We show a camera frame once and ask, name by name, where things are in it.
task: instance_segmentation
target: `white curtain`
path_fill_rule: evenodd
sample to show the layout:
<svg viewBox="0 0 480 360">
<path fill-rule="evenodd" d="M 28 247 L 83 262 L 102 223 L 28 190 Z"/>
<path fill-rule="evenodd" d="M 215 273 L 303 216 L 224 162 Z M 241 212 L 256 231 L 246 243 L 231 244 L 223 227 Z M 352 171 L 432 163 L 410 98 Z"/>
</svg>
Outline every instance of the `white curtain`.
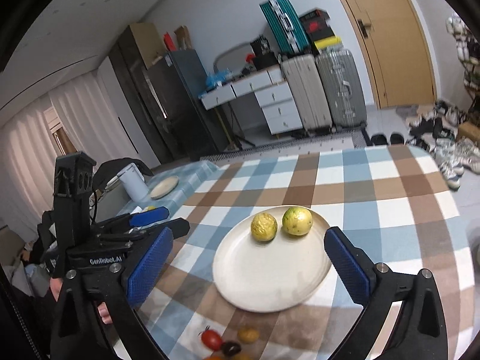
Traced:
<svg viewBox="0 0 480 360">
<path fill-rule="evenodd" d="M 71 142 L 97 167 L 117 158 L 139 158 L 92 72 L 52 89 L 49 96 Z"/>
<path fill-rule="evenodd" d="M 40 97 L 0 132 L 0 216 L 25 242 L 37 239 L 42 213 L 51 210 L 57 146 L 45 118 L 51 107 Z"/>
</svg>

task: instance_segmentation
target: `white desk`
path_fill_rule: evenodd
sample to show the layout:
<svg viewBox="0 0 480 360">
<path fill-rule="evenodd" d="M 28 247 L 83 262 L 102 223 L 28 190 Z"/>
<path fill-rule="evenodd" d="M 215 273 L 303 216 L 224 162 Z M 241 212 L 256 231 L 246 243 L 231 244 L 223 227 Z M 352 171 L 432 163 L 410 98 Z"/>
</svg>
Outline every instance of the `white desk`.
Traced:
<svg viewBox="0 0 480 360">
<path fill-rule="evenodd" d="M 212 109 L 252 92 L 272 135 L 303 128 L 289 84 L 278 66 L 252 73 L 208 92 L 202 103 L 205 109 Z"/>
</svg>

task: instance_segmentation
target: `plaid tablecloth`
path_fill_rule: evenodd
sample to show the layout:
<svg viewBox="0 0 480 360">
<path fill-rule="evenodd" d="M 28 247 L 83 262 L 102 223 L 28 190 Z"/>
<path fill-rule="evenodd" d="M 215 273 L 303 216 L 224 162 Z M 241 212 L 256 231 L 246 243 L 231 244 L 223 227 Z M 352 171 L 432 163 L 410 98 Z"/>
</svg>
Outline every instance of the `plaid tablecloth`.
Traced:
<svg viewBox="0 0 480 360">
<path fill-rule="evenodd" d="M 184 166 L 180 166 L 174 169 L 167 170 L 159 173 L 148 180 L 148 190 L 152 189 L 162 180 L 171 176 L 178 176 L 178 184 L 175 189 L 168 195 L 160 199 L 150 198 L 150 194 L 145 196 L 141 202 L 134 202 L 130 200 L 118 213 L 118 215 L 132 212 L 136 207 L 145 208 L 148 206 L 153 207 L 167 207 L 170 211 L 170 217 L 179 207 L 181 207 L 185 201 L 193 195 L 195 190 L 207 179 L 210 179 L 212 175 L 218 170 L 218 167 L 209 161 L 198 161 L 189 163 Z"/>
<path fill-rule="evenodd" d="M 211 354 L 198 334 L 206 326 L 235 339 L 253 326 L 260 339 L 243 350 L 252 359 L 327 359 L 361 309 L 334 269 L 310 299 L 291 309 L 257 314 L 236 309 L 217 292 L 212 261 L 239 221 L 268 207 L 310 207 L 374 262 L 397 272 L 430 269 L 438 285 L 449 358 L 470 343 L 474 276 L 465 223 L 431 157 L 407 146 L 374 147 L 268 158 L 224 166 L 174 214 L 191 231 L 176 240 L 162 276 L 141 307 L 152 336 L 171 360 Z M 399 305 L 394 304 L 371 355 L 381 353 Z"/>
</svg>

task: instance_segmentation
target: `silver suitcase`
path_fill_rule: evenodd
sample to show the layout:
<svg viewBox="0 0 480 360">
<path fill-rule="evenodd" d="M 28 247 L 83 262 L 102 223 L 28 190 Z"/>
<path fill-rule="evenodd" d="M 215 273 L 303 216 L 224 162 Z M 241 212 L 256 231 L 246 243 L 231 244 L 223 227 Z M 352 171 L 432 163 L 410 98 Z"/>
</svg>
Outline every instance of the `silver suitcase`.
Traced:
<svg viewBox="0 0 480 360">
<path fill-rule="evenodd" d="M 350 50 L 333 50 L 320 54 L 316 57 L 316 64 L 337 128 L 366 126 L 365 100 Z"/>
<path fill-rule="evenodd" d="M 332 116 L 313 55 L 300 55 L 282 62 L 298 113 L 307 131 L 332 127 Z"/>
</svg>

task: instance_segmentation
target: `teal suitcase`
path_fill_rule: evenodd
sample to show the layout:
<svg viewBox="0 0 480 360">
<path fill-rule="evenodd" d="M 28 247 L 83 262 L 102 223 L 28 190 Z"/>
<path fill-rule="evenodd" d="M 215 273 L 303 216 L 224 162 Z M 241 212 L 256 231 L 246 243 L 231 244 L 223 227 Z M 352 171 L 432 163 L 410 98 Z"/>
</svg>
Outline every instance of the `teal suitcase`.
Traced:
<svg viewBox="0 0 480 360">
<path fill-rule="evenodd" d="M 310 46 L 307 34 L 289 0 L 268 0 L 260 4 L 283 53 L 298 54 Z"/>
</svg>

